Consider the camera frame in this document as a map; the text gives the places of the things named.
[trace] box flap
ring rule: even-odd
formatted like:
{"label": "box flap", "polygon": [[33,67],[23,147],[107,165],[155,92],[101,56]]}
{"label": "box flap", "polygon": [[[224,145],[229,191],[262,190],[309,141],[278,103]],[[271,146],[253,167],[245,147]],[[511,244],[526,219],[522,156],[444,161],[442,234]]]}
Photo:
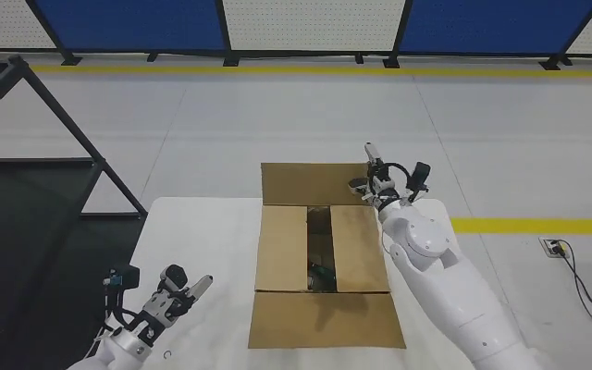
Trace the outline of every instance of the box flap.
{"label": "box flap", "polygon": [[256,290],[306,291],[306,207],[265,206]]}
{"label": "box flap", "polygon": [[390,294],[256,292],[249,348],[405,348]]}
{"label": "box flap", "polygon": [[351,179],[366,176],[367,165],[262,163],[263,204],[364,205],[348,188]]}
{"label": "box flap", "polygon": [[337,290],[390,291],[374,208],[331,206],[331,228]]}

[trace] blue partition panel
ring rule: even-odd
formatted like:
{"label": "blue partition panel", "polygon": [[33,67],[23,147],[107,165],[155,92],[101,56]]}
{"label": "blue partition panel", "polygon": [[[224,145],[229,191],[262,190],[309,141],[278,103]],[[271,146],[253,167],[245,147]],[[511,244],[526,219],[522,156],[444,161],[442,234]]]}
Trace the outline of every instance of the blue partition panel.
{"label": "blue partition panel", "polygon": [[553,54],[592,0],[413,0],[401,53]]}
{"label": "blue partition panel", "polygon": [[223,50],[215,0],[37,0],[67,49]]}

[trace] white table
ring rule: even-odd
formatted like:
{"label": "white table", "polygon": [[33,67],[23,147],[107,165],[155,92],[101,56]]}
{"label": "white table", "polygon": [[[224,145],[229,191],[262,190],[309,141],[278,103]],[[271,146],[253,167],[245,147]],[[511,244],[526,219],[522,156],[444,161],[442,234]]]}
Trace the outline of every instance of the white table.
{"label": "white table", "polygon": [[[248,350],[261,206],[261,199],[252,198],[154,202],[131,259],[141,270],[140,287],[126,292],[124,306],[139,312],[170,264],[182,266],[190,284],[205,274],[214,276],[214,284],[156,341],[142,370],[474,369],[428,320],[389,258],[388,280],[407,350]],[[423,199],[416,206],[444,225],[458,248],[444,205]],[[165,351],[171,351],[167,359]]]}

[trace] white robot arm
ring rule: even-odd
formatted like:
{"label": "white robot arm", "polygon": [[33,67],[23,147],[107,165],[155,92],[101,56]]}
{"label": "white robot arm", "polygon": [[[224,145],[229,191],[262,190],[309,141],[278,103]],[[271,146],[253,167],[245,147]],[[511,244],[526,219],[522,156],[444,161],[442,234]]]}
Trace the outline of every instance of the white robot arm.
{"label": "white robot arm", "polygon": [[[399,164],[383,163],[373,144],[365,150],[368,178],[353,179],[350,188],[377,208],[383,232],[393,241],[392,261],[427,317],[476,370],[542,370],[479,271],[450,248],[438,222],[413,206],[418,192],[427,191],[430,167],[418,163],[410,175]],[[405,173],[408,195],[400,197],[395,190],[390,167]]]}
{"label": "white robot arm", "polygon": [[[131,271],[133,277],[126,276]],[[125,310],[123,291],[138,287],[140,271],[128,266],[126,273],[112,269],[110,277],[104,280],[108,313],[113,313],[122,325],[104,338],[92,357],[73,364],[68,370],[138,370],[152,352],[154,341],[172,327],[177,319],[185,315],[212,285],[212,276],[206,275],[191,287],[187,276],[178,265],[170,265],[160,274],[160,283],[152,297],[138,314]],[[127,323],[122,314],[132,315]]]}

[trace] electrical outlet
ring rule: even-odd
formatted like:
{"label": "electrical outlet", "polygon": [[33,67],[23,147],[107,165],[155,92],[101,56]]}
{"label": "electrical outlet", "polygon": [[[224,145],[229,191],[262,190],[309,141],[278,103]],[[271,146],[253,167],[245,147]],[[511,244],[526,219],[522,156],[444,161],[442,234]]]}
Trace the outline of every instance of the electrical outlet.
{"label": "electrical outlet", "polygon": [[[555,245],[551,244],[553,241],[556,241],[557,239],[540,237],[538,238],[538,240],[540,241],[540,245],[543,247],[543,250],[547,254],[548,258],[561,258],[561,255],[559,253],[553,252],[553,247]],[[565,258],[570,258],[570,251],[565,247],[564,244],[565,243],[559,241],[559,245],[565,251]]]}

